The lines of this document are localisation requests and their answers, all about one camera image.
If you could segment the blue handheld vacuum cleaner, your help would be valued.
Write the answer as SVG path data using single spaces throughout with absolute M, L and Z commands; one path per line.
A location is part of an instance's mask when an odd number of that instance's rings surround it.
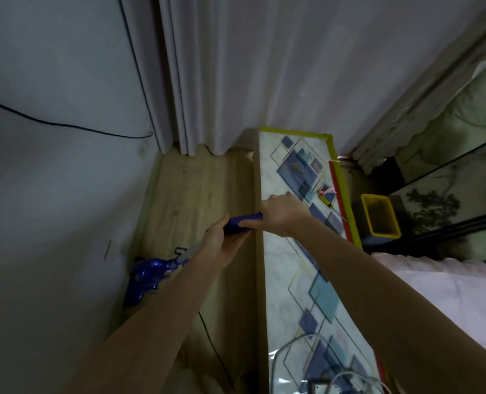
M 238 227 L 238 223 L 245 218 L 246 216 L 229 218 L 229 222 L 225 226 L 225 235 L 250 231 L 251 229 Z M 185 267 L 187 263 L 188 268 L 169 286 L 168 295 L 175 296 L 176 299 L 183 299 L 195 292 L 200 300 L 204 299 L 209 287 L 212 286 L 213 281 L 224 267 L 220 268 L 207 264 L 205 260 L 195 259 L 201 240 L 188 248 L 181 248 L 181 253 L 176 253 L 176 257 L 171 260 L 150 258 L 135 262 L 130 272 L 123 306 L 137 306 L 145 292 L 157 290 L 163 279 L 170 277 L 171 272 L 179 267 Z

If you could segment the person's right hand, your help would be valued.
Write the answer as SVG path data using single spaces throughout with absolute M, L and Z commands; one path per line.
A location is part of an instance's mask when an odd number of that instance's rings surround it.
M 262 200 L 259 206 L 261 215 L 268 221 L 268 228 L 252 230 L 266 231 L 280 237 L 295 237 L 297 229 L 312 220 L 309 209 L 291 192 L 273 194 Z

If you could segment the beige lace bed skirt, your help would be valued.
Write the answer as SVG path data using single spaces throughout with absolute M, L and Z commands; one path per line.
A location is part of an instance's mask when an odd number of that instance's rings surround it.
M 353 151 L 366 175 L 393 157 L 436 118 L 486 61 L 486 19 L 472 23 L 440 52 Z

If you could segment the white bed sheet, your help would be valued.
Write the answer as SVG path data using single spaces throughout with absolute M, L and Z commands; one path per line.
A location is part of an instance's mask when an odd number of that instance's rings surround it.
M 373 258 L 486 349 L 486 263 L 373 253 Z

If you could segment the yellow waste bin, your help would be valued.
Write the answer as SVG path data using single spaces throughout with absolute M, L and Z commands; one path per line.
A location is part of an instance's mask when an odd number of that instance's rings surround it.
M 352 212 L 363 247 L 384 245 L 401 238 L 402 232 L 389 197 L 361 194 L 352 204 Z

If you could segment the geometric patterned table cover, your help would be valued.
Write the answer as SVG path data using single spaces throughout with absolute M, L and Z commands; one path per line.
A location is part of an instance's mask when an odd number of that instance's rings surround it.
M 296 195 L 327 228 L 362 248 L 345 178 L 329 134 L 260 128 L 255 151 L 257 204 L 273 194 Z M 342 221 L 319 198 L 335 188 Z M 268 348 L 261 392 L 388 394 L 384 370 L 333 286 L 292 238 L 257 234 L 260 328 Z

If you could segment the white curtain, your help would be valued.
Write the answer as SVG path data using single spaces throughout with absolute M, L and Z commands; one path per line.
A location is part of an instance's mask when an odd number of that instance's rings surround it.
M 348 151 L 486 0 L 119 0 L 161 153 L 253 146 L 261 126 Z

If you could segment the pale green bedding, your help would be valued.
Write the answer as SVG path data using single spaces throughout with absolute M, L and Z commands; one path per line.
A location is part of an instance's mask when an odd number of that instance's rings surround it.
M 400 148 L 395 161 L 405 183 L 486 143 L 486 60 L 423 132 Z

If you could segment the person's left forearm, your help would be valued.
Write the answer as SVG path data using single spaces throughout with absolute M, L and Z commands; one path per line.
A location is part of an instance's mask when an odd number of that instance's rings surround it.
M 99 345 L 63 394 L 158 394 L 215 279 L 233 256 L 201 251 Z

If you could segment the yellow black screwdriver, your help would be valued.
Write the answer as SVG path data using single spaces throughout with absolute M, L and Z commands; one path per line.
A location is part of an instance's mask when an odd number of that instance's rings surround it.
M 338 202 L 338 194 L 333 191 L 318 191 L 318 198 L 327 206 L 329 207 L 335 214 L 345 222 L 348 222 L 346 218 L 344 218 L 339 211 L 339 204 L 336 207 L 334 207 L 334 203 Z

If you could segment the dark painted bed panel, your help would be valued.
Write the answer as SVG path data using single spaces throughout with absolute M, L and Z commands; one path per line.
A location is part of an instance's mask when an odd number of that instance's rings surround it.
M 486 260 L 486 143 L 389 195 L 402 236 L 380 252 Z

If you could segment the person's right forearm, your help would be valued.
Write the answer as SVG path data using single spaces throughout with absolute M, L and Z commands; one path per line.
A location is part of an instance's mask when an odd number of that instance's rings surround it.
M 311 216 L 285 235 L 317 260 L 406 394 L 486 394 L 486 350 L 421 294 Z

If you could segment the person's left hand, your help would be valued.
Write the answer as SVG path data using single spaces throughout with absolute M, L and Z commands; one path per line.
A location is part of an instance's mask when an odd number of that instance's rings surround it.
M 207 264 L 223 268 L 233 260 L 249 234 L 249 231 L 243 231 L 228 236 L 217 236 L 211 233 L 210 225 L 201 240 L 195 259 L 205 260 Z

